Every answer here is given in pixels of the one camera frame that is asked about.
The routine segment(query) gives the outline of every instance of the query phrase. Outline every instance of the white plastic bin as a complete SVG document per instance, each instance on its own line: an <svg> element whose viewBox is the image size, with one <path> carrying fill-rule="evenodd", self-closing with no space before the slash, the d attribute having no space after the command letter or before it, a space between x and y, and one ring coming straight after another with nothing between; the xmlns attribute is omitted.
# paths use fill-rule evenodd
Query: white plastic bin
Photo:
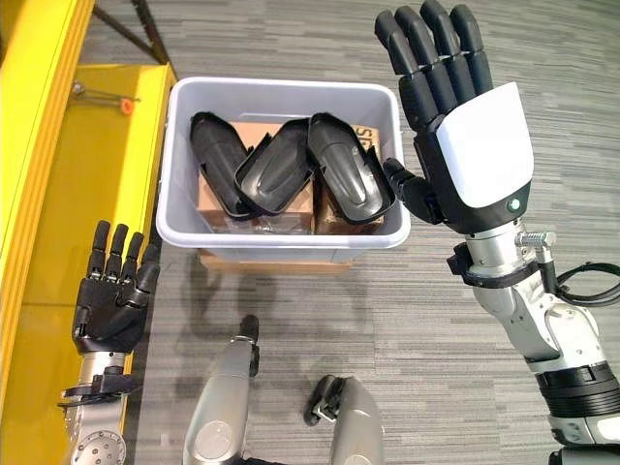
<svg viewBox="0 0 620 465"><path fill-rule="evenodd" d="M345 262L366 249L403 242L409 212L395 205L372 235L227 234L213 232L196 209L198 163L192 153L190 119L212 111L229 121L283 123L328 111L349 124L379 128L385 160L403 161L398 105L389 89L376 84L307 82L226 77L189 77L170 95L164 143L157 230L178 247L207 249L236 262Z"/></svg>

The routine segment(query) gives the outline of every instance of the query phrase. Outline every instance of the black wire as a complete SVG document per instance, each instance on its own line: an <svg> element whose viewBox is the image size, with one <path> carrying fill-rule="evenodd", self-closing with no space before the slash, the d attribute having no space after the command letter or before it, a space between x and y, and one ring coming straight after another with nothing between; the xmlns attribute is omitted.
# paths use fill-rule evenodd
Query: black wire
<svg viewBox="0 0 620 465"><path fill-rule="evenodd" d="M602 293L593 295L570 294L566 286L562 286L566 281L571 279L577 273L586 271L599 271L601 273L612 274L620 277L620 266L612 263L586 263L562 273L557 277L558 288L556 295L571 305L579 305L582 307L606 307L616 302L620 302L620 283L609 288Z"/></svg>

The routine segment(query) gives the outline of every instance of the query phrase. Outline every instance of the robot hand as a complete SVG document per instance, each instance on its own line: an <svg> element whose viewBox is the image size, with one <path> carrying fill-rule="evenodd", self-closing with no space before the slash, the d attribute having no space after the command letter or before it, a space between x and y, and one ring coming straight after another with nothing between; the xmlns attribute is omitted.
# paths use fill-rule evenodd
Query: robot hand
<svg viewBox="0 0 620 465"><path fill-rule="evenodd" d="M587 263L556 277L555 234L526 232L521 219L534 159L516 84L493 88L467 7L448 14L426 0L420 14L401 7L375 22L402 76L402 107L424 171L418 177L387 160L390 184L414 215L465 235L450 269L473 287L535 373L553 436L566 446L549 463L618 463L620 385L585 307L620 301L620 284L594 295L569 294L563 284L581 271L620 276L620 267Z"/></svg>
<svg viewBox="0 0 620 465"><path fill-rule="evenodd" d="M127 230L125 225L116 228L106 262L109 223L97 225L74 316L73 338L80 354L129 354L142 338L148 302L159 275L157 249L153 244L146 247L138 269L143 236L134 232L123 263Z"/></svg>
<svg viewBox="0 0 620 465"><path fill-rule="evenodd" d="M464 234L488 231L527 206L534 159L518 90L514 83L493 89L481 33L466 6L448 15L427 0L420 14L401 7L375 22L402 75L402 107L417 132L424 177L393 159L385 170L396 196L421 220Z"/></svg>
<svg viewBox="0 0 620 465"><path fill-rule="evenodd" d="M127 226L118 225L106 261L109 223L95 231L86 277L81 280L73 340L82 355L77 386L63 392L69 446L63 464L120 465L125 442L120 426L123 395L138 386L123 373L125 357L140 341L148 304L155 292L157 249L146 247L138 268L143 236L135 232L122 261Z"/></svg>

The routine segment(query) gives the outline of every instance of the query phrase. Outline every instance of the black plastic part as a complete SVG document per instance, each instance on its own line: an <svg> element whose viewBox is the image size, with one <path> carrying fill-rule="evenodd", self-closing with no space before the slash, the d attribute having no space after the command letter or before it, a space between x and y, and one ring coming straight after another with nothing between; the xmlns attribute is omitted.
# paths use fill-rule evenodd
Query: black plastic part
<svg viewBox="0 0 620 465"><path fill-rule="evenodd" d="M254 343L259 342L259 319L254 315L247 315L239 325L239 336L249 337Z"/></svg>
<svg viewBox="0 0 620 465"><path fill-rule="evenodd" d="M239 458L234 465L284 465L280 462L267 462L265 460L260 460L259 458L249 457L249 458Z"/></svg>
<svg viewBox="0 0 620 465"><path fill-rule="evenodd" d="M97 229L95 230L95 236L93 238L93 247L88 258L88 266L86 267L86 277L90 278L94 275L99 277L104 274L104 267L106 266L106 246L108 243L109 223L104 220L100 220L97 223Z"/></svg>
<svg viewBox="0 0 620 465"><path fill-rule="evenodd" d="M411 75L418 71L418 63L409 48L407 39L389 10L384 10L377 15L375 35L386 48L395 74Z"/></svg>
<svg viewBox="0 0 620 465"><path fill-rule="evenodd" d="M607 362L536 375L549 412L557 418L620 413L620 385Z"/></svg>
<svg viewBox="0 0 620 465"><path fill-rule="evenodd" d="M441 55L456 55L461 52L452 21L439 2L426 0L422 3L419 13L433 31L435 47Z"/></svg>
<svg viewBox="0 0 620 465"><path fill-rule="evenodd" d="M312 178L308 158L308 119L284 124L266 135L234 175L239 196L269 216L280 214Z"/></svg>
<svg viewBox="0 0 620 465"><path fill-rule="evenodd" d="M428 81L422 73L398 80L400 102L411 129L418 132L439 114Z"/></svg>
<svg viewBox="0 0 620 465"><path fill-rule="evenodd" d="M553 262L539 263L539 270L541 271L542 288L546 293L555 295L558 288L555 265Z"/></svg>
<svg viewBox="0 0 620 465"><path fill-rule="evenodd" d="M128 394L137 387L132 375L104 372L103 375L93 376L92 388L95 394Z"/></svg>
<svg viewBox="0 0 620 465"><path fill-rule="evenodd" d="M102 375L93 376L92 384L70 387L64 391L63 397L128 394L138 387L132 375L123 374L122 366L108 366Z"/></svg>
<svg viewBox="0 0 620 465"><path fill-rule="evenodd" d="M394 158L384 162L384 171L396 197L409 211L431 225L444 221L435 193L426 179L405 170Z"/></svg>
<svg viewBox="0 0 620 465"><path fill-rule="evenodd" d="M454 30L461 40L461 50L479 51L484 48L481 30L472 11L466 5L455 6L450 12L449 18L452 20Z"/></svg>
<svg viewBox="0 0 620 465"><path fill-rule="evenodd" d="M190 142L202 175L224 211L235 220L259 216L241 200L234 187L234 173L247 157L234 127L211 112L196 113L192 117Z"/></svg>
<svg viewBox="0 0 620 465"><path fill-rule="evenodd" d="M426 23L410 7L400 7L396 10L394 17L405 32L409 46L414 51L418 63L422 66L437 110L442 114L448 114L456 108L458 103L446 66L439 60Z"/></svg>
<svg viewBox="0 0 620 465"><path fill-rule="evenodd" d="M144 236L139 232L134 232L132 240L129 242L129 248L127 249L127 256L123 269L120 272L120 278L123 282L129 282L136 278L136 271L138 270L138 255L140 254L140 247Z"/></svg>
<svg viewBox="0 0 620 465"><path fill-rule="evenodd" d="M308 401L303 409L303 421L308 426L316 425L321 417L314 413L315 408L319 405L319 403L325 398L327 392L329 391L329 387L334 382L335 377L332 375L323 376L317 385L312 390L312 394L308 397Z"/></svg>
<svg viewBox="0 0 620 465"><path fill-rule="evenodd" d="M424 75L428 80L437 110L441 114L450 113L458 106L458 102L444 63L440 62L424 69Z"/></svg>
<svg viewBox="0 0 620 465"><path fill-rule="evenodd" d="M443 120L441 115L435 118L426 131L418 133L414 141L424 177L433 186L442 213L446 217L446 225L462 234L480 233L521 217L527 209L529 182L509 196L482 208L473 208L460 199L434 134ZM512 199L520 202L521 206L516 211L508 209Z"/></svg>
<svg viewBox="0 0 620 465"><path fill-rule="evenodd" d="M414 56L421 66L439 62L437 48L435 48L435 44L433 44L428 33L426 23L411 7L400 7L396 10L394 19L407 36L409 46L414 51Z"/></svg>
<svg viewBox="0 0 620 465"><path fill-rule="evenodd" d="M356 132L329 113L310 118L308 148L335 207L349 223L369 223L394 204L395 195L374 147L368 151Z"/></svg>
<svg viewBox="0 0 620 465"><path fill-rule="evenodd" d="M485 289L509 288L529 278L538 271L538 264L536 262L529 262L520 269L497 278L479 276L470 271L470 267L474 264L474 261L472 260L467 243L465 242L461 242L454 247L454 255L447 259L447 262L452 274L459 275L463 279L463 283L468 286Z"/></svg>
<svg viewBox="0 0 620 465"><path fill-rule="evenodd" d="M476 89L465 57L462 54L455 55L448 58L444 63L458 103L464 104L476 97Z"/></svg>
<svg viewBox="0 0 620 465"><path fill-rule="evenodd" d="M469 72L472 75L472 81L474 82L476 93L480 95L488 90L491 90L493 88L493 79L491 77L491 70L488 66L486 53L481 50L474 53L468 53L465 57L467 58Z"/></svg>
<svg viewBox="0 0 620 465"><path fill-rule="evenodd" d="M549 456L549 464L548 465L562 465L562 455L561 455L561 452L559 452L559 451L558 452L552 452L551 455Z"/></svg>
<svg viewBox="0 0 620 465"><path fill-rule="evenodd" d="M254 378L259 374L259 366L261 364L261 349L254 344L252 346L252 360L250 360L250 378Z"/></svg>

